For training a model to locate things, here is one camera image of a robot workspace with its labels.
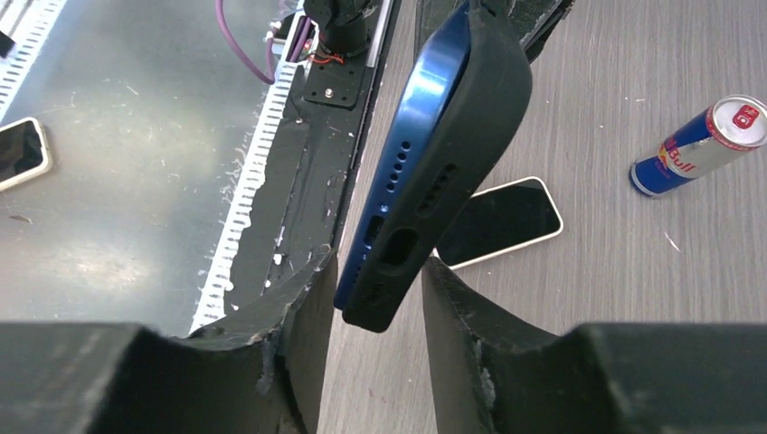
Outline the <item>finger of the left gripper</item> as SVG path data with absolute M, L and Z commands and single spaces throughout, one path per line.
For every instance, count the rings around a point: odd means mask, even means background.
M 417 57 L 428 38 L 458 9 L 460 0 L 419 0 L 415 9 L 413 51 Z M 533 63 L 556 25 L 570 13 L 573 0 L 491 1 L 515 27 L 526 57 Z

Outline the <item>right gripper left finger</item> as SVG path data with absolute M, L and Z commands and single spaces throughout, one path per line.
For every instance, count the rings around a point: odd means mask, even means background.
M 186 338 L 131 323 L 4 322 L 4 433 L 313 433 L 336 253 Z

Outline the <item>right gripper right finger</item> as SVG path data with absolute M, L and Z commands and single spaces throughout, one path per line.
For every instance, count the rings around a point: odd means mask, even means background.
M 766 328 L 586 323 L 554 335 L 421 272 L 441 433 L 763 433 Z

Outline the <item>black phone case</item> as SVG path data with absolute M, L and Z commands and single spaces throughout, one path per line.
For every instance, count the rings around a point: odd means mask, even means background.
M 515 27 L 491 1 L 469 3 L 470 50 L 431 139 L 340 310 L 381 333 L 438 241 L 512 141 L 532 93 Z

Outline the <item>blue phone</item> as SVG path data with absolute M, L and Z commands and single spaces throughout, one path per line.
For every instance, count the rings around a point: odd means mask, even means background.
M 462 2 L 426 40 L 402 91 L 365 207 L 352 238 L 334 307 L 342 310 L 360 270 L 424 153 L 469 55 L 469 3 Z

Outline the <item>phone in cream case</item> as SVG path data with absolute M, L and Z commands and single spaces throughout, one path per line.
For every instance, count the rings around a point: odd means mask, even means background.
M 528 176 L 473 194 L 433 255 L 450 269 L 461 269 L 562 231 L 561 214 L 544 181 Z

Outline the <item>phone on metal sheet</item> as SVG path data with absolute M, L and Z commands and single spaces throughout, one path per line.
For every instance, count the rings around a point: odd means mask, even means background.
M 37 118 L 1 127 L 1 192 L 49 172 L 52 164 L 45 129 Z

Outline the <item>Red Bull can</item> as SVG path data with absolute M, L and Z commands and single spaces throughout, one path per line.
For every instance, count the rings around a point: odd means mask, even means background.
M 660 196 L 766 145 L 766 105 L 730 95 L 704 109 L 629 170 L 630 184 Z

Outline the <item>aluminium frame rail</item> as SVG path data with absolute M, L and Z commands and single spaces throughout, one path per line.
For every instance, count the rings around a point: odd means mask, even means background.
M 66 0 L 1 2 L 1 119 L 14 102 Z

